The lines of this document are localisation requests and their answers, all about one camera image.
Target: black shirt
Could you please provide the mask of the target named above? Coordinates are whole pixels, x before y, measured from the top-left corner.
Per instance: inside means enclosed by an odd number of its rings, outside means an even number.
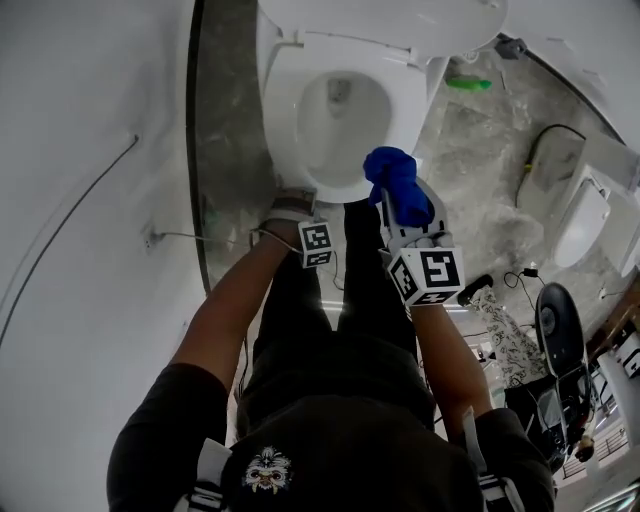
[[[166,368],[114,447],[110,509],[172,511],[194,489],[205,438],[224,442],[226,405],[210,373]],[[494,410],[476,429],[489,470],[514,481],[526,509],[553,510],[551,474],[517,416]],[[219,484],[234,511],[482,510],[460,446],[407,408],[363,397],[308,396],[270,415],[232,447]]]

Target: toilet lid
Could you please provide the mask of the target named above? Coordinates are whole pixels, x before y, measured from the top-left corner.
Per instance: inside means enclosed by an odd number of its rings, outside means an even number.
[[[298,30],[354,37],[421,58],[451,57],[491,41],[507,0],[259,0],[285,34]]]

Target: wire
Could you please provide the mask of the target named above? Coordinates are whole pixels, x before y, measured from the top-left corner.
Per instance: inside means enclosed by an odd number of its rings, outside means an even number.
[[[336,281],[338,279],[338,253],[336,251],[333,251],[333,255],[334,255],[335,259],[336,259],[336,271],[333,274],[331,274],[331,272],[329,272],[328,270],[326,270],[326,269],[324,269],[322,267],[317,267],[317,268],[319,270],[322,270],[325,274],[329,274],[330,276],[332,275],[333,276],[333,286],[335,286],[338,290],[343,292],[344,291],[344,286],[340,286]]]
[[[564,128],[565,130],[569,130],[573,134],[577,135],[582,140],[586,140],[586,137],[582,133],[580,133],[575,128],[571,128],[571,126],[567,126],[566,124],[552,124],[552,125],[549,125],[546,128],[544,128],[537,135],[537,137],[535,139],[533,139],[533,143],[531,144],[531,148],[529,149],[529,153],[527,154],[527,159],[524,162],[524,171],[525,172],[524,172],[524,175],[522,176],[522,180],[520,181],[520,185],[518,185],[518,190],[520,190],[520,187],[524,183],[524,180],[525,180],[525,177],[527,176],[527,173],[531,171],[531,166],[533,165],[533,159],[536,156],[536,152],[538,151],[538,146],[540,145],[540,141],[542,140],[542,137],[549,130],[552,130],[554,128]],[[516,208],[518,208],[518,194],[517,193],[516,193],[515,205],[516,205]]]
[[[511,288],[514,289],[518,286],[518,282],[522,283],[522,289],[524,290],[524,293],[527,295],[527,299],[529,299],[529,304],[531,304],[531,309],[533,309],[533,311],[535,312],[536,308],[533,305],[533,301],[531,300],[531,297],[529,296],[529,292],[527,292],[527,287],[524,285],[524,281],[522,280],[522,278],[520,277],[524,272],[520,272],[519,274],[516,274],[515,272],[505,272],[505,274],[502,276],[502,280],[504,281],[504,284]],[[507,282],[507,276],[512,275],[516,278],[516,282],[515,284],[509,284]]]
[[[547,126],[546,128],[544,128],[539,134],[538,136],[533,139],[533,144],[531,145],[531,149],[529,150],[529,153],[527,155],[527,159],[525,161],[525,168],[531,167],[531,164],[533,163],[533,158],[536,155],[536,151],[538,150],[538,146],[540,145],[540,141],[542,140],[542,137],[550,130],[553,130],[554,128],[564,128],[565,130],[569,130],[570,132],[572,132],[573,134],[577,135],[578,137],[580,137],[582,140],[586,140],[587,138],[580,133],[578,130],[576,130],[575,128],[571,128],[571,126],[567,126],[566,124],[551,124],[549,126]]]
[[[280,235],[276,235],[273,231],[270,231],[268,229],[265,228],[256,228],[256,229],[252,229],[250,231],[250,233],[262,233],[263,235],[268,235],[271,238],[276,239],[278,242],[280,242],[282,245],[284,245],[285,247],[288,247],[290,251],[293,251],[297,254],[304,254],[300,249],[296,249],[295,247],[293,247],[289,242],[287,242],[284,238],[282,238]]]
[[[549,424],[547,423],[547,420],[544,418],[544,414],[542,413],[542,409],[540,409],[540,403],[538,402],[538,400],[536,399],[536,397],[535,397],[535,396],[533,396],[533,393],[531,393],[531,390],[530,390],[527,386],[525,386],[525,385],[522,383],[522,381],[521,381],[518,377],[511,376],[511,377],[509,378],[509,381],[510,381],[510,382],[512,382],[512,381],[516,381],[516,382],[518,383],[518,385],[519,385],[519,386],[521,386],[521,387],[523,387],[523,388],[524,388],[524,390],[529,394],[529,396],[531,397],[531,399],[535,402],[535,404],[536,404],[536,408],[538,409],[538,413],[540,413],[540,419],[541,419],[541,420],[542,420],[542,422],[544,423],[544,426],[545,426],[545,427],[547,427],[547,430],[551,430],[551,429],[549,428]]]
[[[207,238],[205,236],[197,236],[197,235],[190,235],[189,233],[179,233],[177,231],[163,231],[162,233],[157,233],[157,236],[159,237],[164,237],[164,236],[184,236],[187,238],[195,238],[196,240],[203,240],[205,242],[215,242],[215,243],[227,243],[227,244],[233,244],[233,245],[238,245],[240,247],[249,247],[247,244],[243,244],[240,242],[234,242],[233,240],[224,240],[221,238]]]
[[[296,249],[294,247],[292,247],[289,243],[287,243],[285,240],[283,240],[280,236],[276,235],[275,233],[267,230],[267,229],[262,229],[262,228],[258,228],[258,229],[253,229],[251,230],[251,233],[262,233],[265,235],[268,235],[274,239],[276,239],[278,242],[280,242],[281,244],[285,245],[289,250],[297,253],[297,254],[303,254],[303,252],[299,249]],[[253,247],[253,243],[250,243],[250,245],[247,244],[242,244],[240,242],[234,242],[233,240],[224,240],[224,239],[219,239],[219,238],[208,238],[208,237],[204,237],[204,236],[198,236],[198,235],[191,235],[189,233],[180,233],[178,231],[163,231],[162,233],[156,233],[155,235],[156,237],[160,237],[160,239],[162,239],[165,236],[184,236],[187,238],[195,238],[197,240],[203,240],[205,242],[215,242],[215,243],[229,243],[229,244],[233,244],[233,245],[238,245],[240,247],[245,247],[245,248],[252,248]],[[329,274],[330,276],[332,276],[333,278],[333,285],[340,290],[341,292],[344,291],[344,287],[340,286],[337,282],[338,280],[338,253],[336,251],[333,251],[333,255],[336,259],[336,269],[335,272],[332,274],[331,272],[329,272],[328,270],[322,268],[322,267],[317,267],[318,269],[322,270],[322,272]]]
[[[521,329],[523,327],[535,327],[536,324],[522,324],[519,325],[518,327],[520,327]],[[462,337],[463,338],[472,338],[473,336],[482,336],[483,334],[488,334],[489,331],[482,331],[482,332],[474,332],[473,334],[463,334]]]
[[[82,201],[84,201],[85,197],[87,197],[89,195],[89,193],[96,187],[96,185],[98,183],[100,183],[102,178],[104,178],[107,174],[109,174],[109,171],[111,171],[111,169],[113,169],[118,164],[118,162],[120,162],[120,160],[122,160],[125,157],[125,155],[127,153],[129,153],[129,151],[131,151],[133,149],[133,147],[138,143],[139,140],[140,140],[140,137],[138,135],[134,135],[133,136],[133,141],[129,144],[129,146],[127,146],[127,148],[125,148],[124,151],[122,151],[122,153],[120,153],[116,157],[116,159],[113,162],[111,162],[111,165],[109,165],[109,167],[107,167],[102,172],[102,174],[100,174],[93,181],[93,183],[91,183],[91,185],[89,185],[87,190],[85,190],[83,192],[83,194],[78,198],[78,200],[74,203],[74,205],[69,209],[67,214],[64,216],[64,218],[60,222],[60,225],[56,228],[56,230],[51,235],[51,238],[49,238],[49,240],[44,245],[44,247],[42,248],[40,253],[38,253],[38,256],[36,257],[36,260],[33,262],[33,265],[31,265],[31,268],[29,269],[29,272],[27,273],[27,276],[25,277],[24,281],[22,282],[22,286],[20,286],[20,289],[18,290],[18,293],[16,294],[15,299],[13,299],[13,304],[11,304],[11,309],[9,310],[9,314],[7,315],[7,319],[5,320],[4,327],[2,328],[2,333],[0,334],[0,345],[2,345],[2,341],[4,340],[4,337],[7,334],[7,329],[9,328],[9,323],[11,322],[11,319],[13,318],[13,313],[15,312],[16,307],[18,306],[18,302],[20,301],[20,298],[22,297],[22,294],[24,293],[24,290],[27,287],[27,284],[29,283],[29,280],[31,279],[31,276],[33,276],[33,273],[35,272],[36,267],[38,266],[38,264],[42,260],[42,257],[44,256],[44,253],[47,252],[47,250],[49,249],[49,247],[53,243],[54,239],[58,236],[58,234],[60,233],[62,228],[65,226],[65,224],[67,223],[67,221],[69,220],[71,215],[73,215],[73,213],[78,209],[78,206],[80,206],[80,203],[82,203]]]
[[[624,293],[627,293],[627,290],[624,290],[622,292],[616,292],[616,293],[605,293],[602,298],[604,299],[605,297],[613,297],[614,295],[622,295]]]

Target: toilet seat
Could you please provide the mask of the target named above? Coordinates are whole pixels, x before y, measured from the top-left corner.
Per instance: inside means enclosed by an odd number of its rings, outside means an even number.
[[[265,84],[263,123],[274,168],[288,186],[314,187],[319,200],[335,203],[364,199],[371,190],[364,171],[352,184],[321,183],[308,172],[300,154],[300,102],[306,87],[327,73],[355,72],[376,81],[391,106],[384,143],[407,153],[414,150],[426,115],[427,86],[424,71],[408,66],[408,59],[407,51],[322,34],[305,34],[303,47],[283,45],[277,50]]]
[[[475,50],[500,32],[507,0],[259,0],[285,39],[333,34],[412,49],[420,62]]]

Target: white wall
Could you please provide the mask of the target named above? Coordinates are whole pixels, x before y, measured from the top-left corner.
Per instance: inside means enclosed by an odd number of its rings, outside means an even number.
[[[589,98],[640,152],[638,0],[510,0],[503,31]]]
[[[192,1],[0,3],[0,506],[106,510],[111,447],[204,297],[185,157]]]

